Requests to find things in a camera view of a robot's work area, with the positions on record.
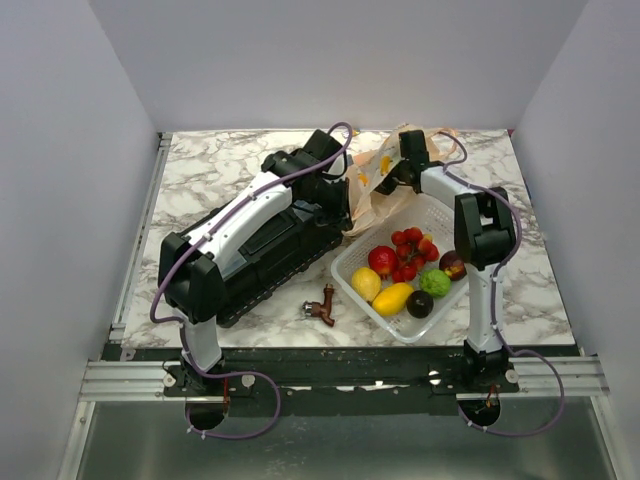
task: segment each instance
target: wall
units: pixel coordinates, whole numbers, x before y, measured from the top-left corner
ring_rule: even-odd
[[[514,137],[571,324],[640,472],[640,3],[591,0]]]
[[[513,127],[586,0],[90,0],[161,130]]]
[[[84,0],[0,15],[0,471],[54,479],[157,148]]]

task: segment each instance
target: white wall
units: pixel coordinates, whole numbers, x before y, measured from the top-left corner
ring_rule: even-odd
[[[85,0],[0,14],[0,477],[57,475],[157,148]]]
[[[640,472],[640,3],[591,0],[516,154],[574,332],[600,355]]]
[[[90,0],[162,130],[513,127],[586,0]]]

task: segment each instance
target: brown paper bag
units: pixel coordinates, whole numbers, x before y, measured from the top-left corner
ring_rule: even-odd
[[[421,127],[415,125],[398,127],[386,138],[378,150],[371,150],[354,157],[354,164],[348,168],[346,174],[349,179],[349,205],[353,221],[353,228],[344,232],[346,236],[359,235],[371,227],[382,224],[388,217],[399,212],[411,202],[415,192],[409,187],[398,187],[391,195],[382,195],[376,192],[375,188],[401,160],[398,134],[407,130],[419,129]],[[422,130],[427,141],[427,150],[431,161],[444,161],[456,151],[454,143],[448,151],[443,153],[432,139],[439,131],[456,135],[453,129],[423,128]]]

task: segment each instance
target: marble table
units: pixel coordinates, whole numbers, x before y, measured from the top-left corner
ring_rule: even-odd
[[[273,151],[291,150],[305,143],[311,131],[213,131],[177,133],[173,136],[149,234],[133,294],[124,313],[123,346],[130,348],[179,347],[175,324],[154,325],[149,306],[156,291],[160,243],[216,206],[238,194]],[[351,153],[376,149],[387,132],[365,131],[356,136]],[[524,238],[520,251],[507,267],[505,278],[505,333],[510,343],[573,344],[560,293],[547,256],[543,235],[505,130],[467,131],[460,135],[469,160],[454,167],[456,173],[481,185],[502,186],[520,210]],[[446,138],[436,138],[441,148]],[[349,347],[403,346],[382,330],[337,288],[334,328],[318,319],[306,319],[305,300],[321,301],[322,289],[333,282],[330,265],[344,247],[326,254],[306,272],[293,277],[228,329],[218,329],[223,347]],[[171,313],[164,302],[160,316]],[[468,295],[431,329],[418,345],[461,345],[469,323]]]

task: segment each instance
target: brown tap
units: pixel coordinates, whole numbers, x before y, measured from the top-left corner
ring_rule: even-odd
[[[333,327],[336,321],[331,318],[331,300],[333,299],[333,285],[327,283],[324,287],[324,303],[304,302],[302,309],[307,317],[320,317],[324,323]]]

